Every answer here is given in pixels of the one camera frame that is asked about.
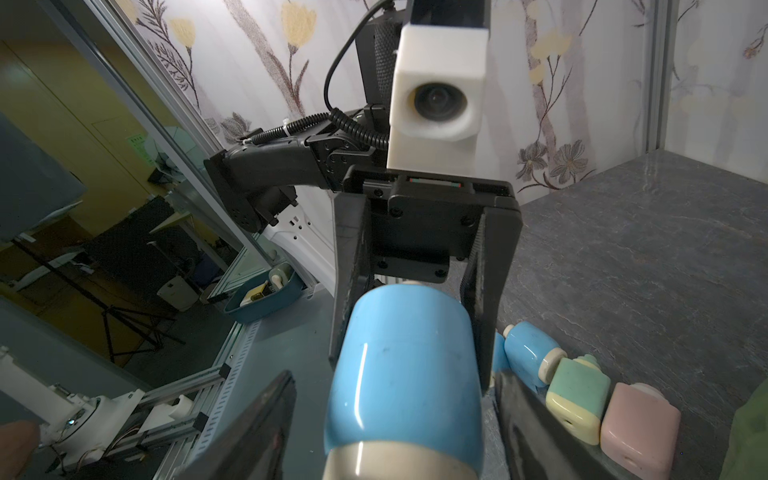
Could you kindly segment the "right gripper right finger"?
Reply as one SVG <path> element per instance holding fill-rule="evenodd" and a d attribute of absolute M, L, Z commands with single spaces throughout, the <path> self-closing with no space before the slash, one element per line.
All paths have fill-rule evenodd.
<path fill-rule="evenodd" d="M 595 447 L 574 438 L 510 370 L 494 374 L 500 436 L 512 479 L 630 479 Z"/>

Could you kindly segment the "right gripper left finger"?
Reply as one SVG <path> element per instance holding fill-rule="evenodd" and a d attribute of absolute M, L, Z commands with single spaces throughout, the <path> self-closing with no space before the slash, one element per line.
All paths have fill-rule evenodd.
<path fill-rule="evenodd" d="M 296 382 L 284 370 L 180 477 L 281 479 L 296 400 Z"/>

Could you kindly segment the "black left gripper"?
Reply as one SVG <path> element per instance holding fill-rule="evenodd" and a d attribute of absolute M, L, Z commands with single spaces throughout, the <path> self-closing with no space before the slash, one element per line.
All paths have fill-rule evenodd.
<path fill-rule="evenodd" d="M 464 259 L 460 299 L 470 317 L 485 393 L 499 305 L 523 227 L 511 185 L 402 170 L 351 170 L 333 209 L 331 367 L 338 364 L 354 306 L 375 275 L 442 283 L 451 260 Z"/>

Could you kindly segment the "blue sharpener with crank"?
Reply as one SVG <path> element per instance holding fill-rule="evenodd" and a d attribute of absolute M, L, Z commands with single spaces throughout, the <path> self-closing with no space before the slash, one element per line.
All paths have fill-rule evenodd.
<path fill-rule="evenodd" d="M 465 308 L 418 283 L 352 311 L 324 428 L 326 479 L 477 479 L 481 384 Z"/>

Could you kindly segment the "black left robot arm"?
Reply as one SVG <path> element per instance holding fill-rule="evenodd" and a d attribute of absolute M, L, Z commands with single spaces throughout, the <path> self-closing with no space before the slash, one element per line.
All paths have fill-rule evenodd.
<path fill-rule="evenodd" d="M 466 265 L 479 378 L 488 386 L 500 299 L 523 227 L 505 181 L 475 175 L 491 32 L 488 1 L 375 3 L 348 39 L 379 96 L 245 135 L 206 163 L 232 220 L 252 233 L 281 224 L 297 188 L 333 193 L 335 297 L 329 360 L 378 275 L 441 283 Z"/>

